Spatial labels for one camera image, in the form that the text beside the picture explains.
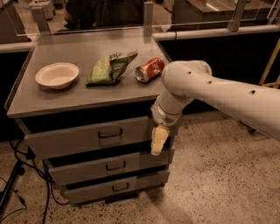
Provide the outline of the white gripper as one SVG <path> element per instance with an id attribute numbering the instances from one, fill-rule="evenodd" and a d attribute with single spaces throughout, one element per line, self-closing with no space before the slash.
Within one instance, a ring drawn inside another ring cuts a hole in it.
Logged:
<path id="1" fill-rule="evenodd" d="M 176 102 L 167 102 L 167 105 L 160 104 L 160 100 L 156 99 L 150 107 L 154 122 L 159 125 L 152 130 L 151 154 L 158 156 L 164 148 L 170 130 L 165 126 L 173 126 L 182 116 L 182 105 Z"/>

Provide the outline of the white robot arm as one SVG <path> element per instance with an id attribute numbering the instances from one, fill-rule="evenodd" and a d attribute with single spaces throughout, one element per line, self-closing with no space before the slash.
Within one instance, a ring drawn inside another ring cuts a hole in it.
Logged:
<path id="1" fill-rule="evenodd" d="M 280 90 L 212 76 L 202 60 L 175 61 L 164 67 L 163 87 L 151 106 L 157 127 L 152 131 L 151 154 L 161 153 L 182 110 L 197 99 L 280 140 Z"/>

